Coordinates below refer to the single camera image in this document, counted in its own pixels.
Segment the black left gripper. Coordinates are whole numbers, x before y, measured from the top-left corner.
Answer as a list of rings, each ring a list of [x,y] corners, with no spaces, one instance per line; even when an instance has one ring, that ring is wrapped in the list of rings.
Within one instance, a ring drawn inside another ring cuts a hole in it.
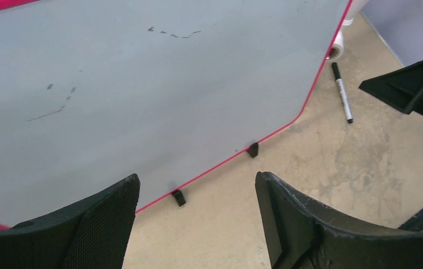
[[[423,208],[398,228],[346,215],[259,172],[255,190],[272,268],[423,268]]]

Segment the black white marker pen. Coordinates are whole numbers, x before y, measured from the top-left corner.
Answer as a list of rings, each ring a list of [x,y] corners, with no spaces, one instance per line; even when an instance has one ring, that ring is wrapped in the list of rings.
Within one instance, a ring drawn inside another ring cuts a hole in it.
[[[340,96],[341,96],[342,105],[343,105],[343,109],[344,109],[344,112],[345,112],[346,120],[349,124],[351,124],[351,123],[354,122],[354,118],[353,118],[352,113],[351,113],[351,109],[350,109],[350,105],[349,105],[349,102],[348,102],[345,86],[344,86],[343,79],[342,79],[341,74],[340,74],[340,70],[338,68],[338,64],[336,62],[332,62],[331,68],[332,68],[332,71],[333,71],[333,75],[334,75],[334,78],[335,78],[336,85],[338,87],[338,90],[339,90],[339,93],[340,93]]]

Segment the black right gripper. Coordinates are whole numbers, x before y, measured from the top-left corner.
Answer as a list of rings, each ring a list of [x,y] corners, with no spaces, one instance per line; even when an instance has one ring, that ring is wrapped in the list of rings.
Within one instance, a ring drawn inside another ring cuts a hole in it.
[[[359,89],[401,113],[423,115],[423,60],[363,81]]]

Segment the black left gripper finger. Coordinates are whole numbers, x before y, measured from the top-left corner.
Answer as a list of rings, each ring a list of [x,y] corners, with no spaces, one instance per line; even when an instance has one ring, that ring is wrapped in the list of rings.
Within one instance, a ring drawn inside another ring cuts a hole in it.
[[[0,268],[122,268],[140,187],[131,174],[71,205],[0,229]]]

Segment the pink-framed whiteboard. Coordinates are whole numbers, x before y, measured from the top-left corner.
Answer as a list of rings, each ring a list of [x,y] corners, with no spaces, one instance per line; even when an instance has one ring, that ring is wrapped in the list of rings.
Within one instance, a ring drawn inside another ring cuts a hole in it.
[[[139,207],[300,115],[347,1],[0,11],[0,225],[141,180]]]

